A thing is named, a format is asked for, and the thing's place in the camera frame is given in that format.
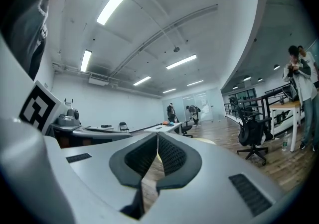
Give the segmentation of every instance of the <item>recessed ceiling light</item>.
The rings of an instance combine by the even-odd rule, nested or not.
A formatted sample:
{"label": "recessed ceiling light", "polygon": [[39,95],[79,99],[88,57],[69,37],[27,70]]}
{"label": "recessed ceiling light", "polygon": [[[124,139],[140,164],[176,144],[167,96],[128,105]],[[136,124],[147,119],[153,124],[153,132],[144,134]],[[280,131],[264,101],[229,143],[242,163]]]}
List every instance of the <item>recessed ceiling light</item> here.
{"label": "recessed ceiling light", "polygon": [[191,60],[193,60],[193,59],[195,59],[195,58],[197,58],[196,55],[190,56],[190,57],[188,57],[188,58],[186,58],[186,59],[183,59],[183,60],[181,60],[181,61],[178,61],[178,62],[176,62],[176,63],[174,63],[174,64],[172,64],[172,65],[170,65],[170,66],[168,66],[168,67],[166,67],[166,68],[167,68],[167,69],[171,69],[171,68],[173,68],[173,67],[177,67],[177,66],[179,66],[179,65],[181,65],[181,64],[184,64],[184,63],[186,63],[186,62],[188,62],[188,61],[191,61]]}
{"label": "recessed ceiling light", "polygon": [[170,92],[170,91],[175,91],[176,89],[171,89],[171,90],[168,90],[168,91],[164,91],[163,93],[167,93],[167,92]]}
{"label": "recessed ceiling light", "polygon": [[92,54],[92,52],[88,51],[88,50],[86,50],[84,52],[83,59],[82,59],[82,65],[81,65],[81,71],[82,72],[86,71],[86,68],[87,68],[87,66],[89,64],[89,60],[90,60],[91,54]]}
{"label": "recessed ceiling light", "polygon": [[138,81],[137,83],[134,83],[133,85],[134,85],[134,86],[137,86],[138,84],[141,84],[141,83],[147,81],[148,79],[150,79],[149,76],[145,77],[144,79],[141,79],[140,81]]}
{"label": "recessed ceiling light", "polygon": [[249,76],[249,75],[246,75],[245,77],[244,77],[244,82],[245,81],[248,81],[248,80],[250,80],[251,79],[251,77]]}
{"label": "recessed ceiling light", "polygon": [[112,13],[120,5],[122,1],[123,0],[109,0],[96,21],[102,25],[105,25],[109,17],[112,15]]}
{"label": "recessed ceiling light", "polygon": [[191,84],[187,84],[187,86],[191,86],[191,85],[194,85],[194,84],[196,84],[196,83],[201,83],[201,82],[203,82],[204,80],[201,80],[201,81],[198,81],[198,82],[195,82],[195,83],[191,83]]}

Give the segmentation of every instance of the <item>wooden floor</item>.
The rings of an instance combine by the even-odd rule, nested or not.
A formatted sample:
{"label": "wooden floor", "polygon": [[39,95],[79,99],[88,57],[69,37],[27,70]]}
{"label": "wooden floor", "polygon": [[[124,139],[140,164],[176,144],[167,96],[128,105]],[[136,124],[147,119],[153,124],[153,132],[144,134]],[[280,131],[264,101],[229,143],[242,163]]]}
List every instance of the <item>wooden floor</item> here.
{"label": "wooden floor", "polygon": [[[311,170],[316,154],[312,152],[312,148],[308,146],[304,150],[299,150],[303,125],[298,128],[296,149],[294,152],[282,151],[282,137],[280,139],[265,142],[262,147],[268,147],[269,153],[265,155],[267,165],[262,166],[262,161],[256,155],[251,156],[247,161],[258,167],[267,176],[276,181],[286,192],[293,189],[295,186],[305,180]],[[188,134],[192,134],[196,138],[205,138],[215,142],[217,145],[237,153],[239,149],[248,148],[242,146],[238,142],[239,125],[234,121],[225,118],[221,122],[202,122],[201,127],[193,127]],[[239,156],[245,158],[247,153],[240,153]],[[156,192],[156,181],[164,177],[162,163],[155,158],[152,166],[142,180],[144,207],[147,212],[155,202],[158,194]]]}

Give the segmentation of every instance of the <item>air vent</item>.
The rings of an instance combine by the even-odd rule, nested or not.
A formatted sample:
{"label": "air vent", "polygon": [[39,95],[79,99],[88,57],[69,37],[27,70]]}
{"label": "air vent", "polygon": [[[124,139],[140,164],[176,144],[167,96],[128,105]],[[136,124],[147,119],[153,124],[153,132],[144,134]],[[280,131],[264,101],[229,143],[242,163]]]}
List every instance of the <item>air vent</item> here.
{"label": "air vent", "polygon": [[99,86],[105,86],[109,84],[109,78],[103,75],[91,74],[89,83]]}

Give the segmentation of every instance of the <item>railing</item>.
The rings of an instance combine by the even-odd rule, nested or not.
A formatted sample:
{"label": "railing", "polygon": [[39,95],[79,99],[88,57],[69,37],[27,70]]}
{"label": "railing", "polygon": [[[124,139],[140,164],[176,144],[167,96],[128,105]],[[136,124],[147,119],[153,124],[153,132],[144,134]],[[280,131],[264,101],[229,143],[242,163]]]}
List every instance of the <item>railing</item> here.
{"label": "railing", "polygon": [[[275,88],[270,91],[266,91],[265,95],[258,98],[238,101],[239,108],[241,112],[244,114],[244,118],[248,120],[250,118],[265,119],[267,117],[270,117],[269,106],[280,101],[280,99],[276,100],[276,98],[280,98],[280,97],[282,97],[283,99],[287,98],[286,95],[284,95],[283,93],[283,87],[287,85],[289,84],[283,85],[281,87]],[[227,104],[224,104],[224,106],[225,106],[226,115],[233,116],[235,117],[235,119],[240,119],[238,110],[236,110],[234,105],[232,105],[231,103],[227,103]],[[289,111],[275,116],[274,117],[275,125],[289,119],[290,117],[286,118],[286,115],[288,112]]]}

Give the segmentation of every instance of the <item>office chair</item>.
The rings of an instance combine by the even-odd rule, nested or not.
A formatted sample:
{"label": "office chair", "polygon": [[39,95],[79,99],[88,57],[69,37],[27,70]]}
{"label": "office chair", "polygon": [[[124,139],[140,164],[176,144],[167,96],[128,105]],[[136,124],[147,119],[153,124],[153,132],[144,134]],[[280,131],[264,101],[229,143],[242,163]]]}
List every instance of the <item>office chair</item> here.
{"label": "office chair", "polygon": [[[175,115],[174,115],[174,116],[171,116],[171,117],[168,117],[168,120],[169,120],[169,122],[174,122],[174,120],[175,120]],[[183,133],[183,136],[189,136],[189,137],[193,138],[193,135],[192,135],[192,134],[187,134],[187,131],[191,130],[191,128],[193,127],[193,126],[188,126],[188,125],[187,125],[188,122],[189,122],[189,121],[186,121],[186,122],[185,122],[185,123],[186,123],[186,126],[182,126],[182,127],[181,127],[181,132]],[[179,134],[179,128],[174,129],[174,132],[175,132],[176,134]]]}
{"label": "office chair", "polygon": [[130,129],[128,128],[128,126],[126,125],[125,122],[120,122],[120,131],[128,131],[128,132],[130,132]]}
{"label": "office chair", "polygon": [[260,151],[265,151],[265,153],[268,153],[268,147],[260,147],[257,148],[256,145],[260,145],[261,144],[261,139],[263,137],[263,133],[264,131],[267,132],[267,128],[266,128],[266,122],[269,122],[272,118],[266,118],[263,120],[256,120],[256,116],[259,115],[258,113],[255,113],[253,115],[248,116],[248,118],[250,118],[250,120],[246,120],[241,109],[238,106],[238,101],[235,97],[231,97],[230,102],[232,102],[235,106],[235,108],[238,110],[239,116],[241,121],[243,122],[240,125],[240,133],[238,135],[239,138],[239,143],[243,146],[246,145],[250,145],[249,149],[245,149],[245,150],[238,150],[237,154],[239,154],[239,152],[248,152],[248,155],[246,156],[245,159],[250,158],[251,155],[256,154],[258,157],[260,157],[263,162],[262,165],[266,165],[267,163],[267,159],[260,153]]}

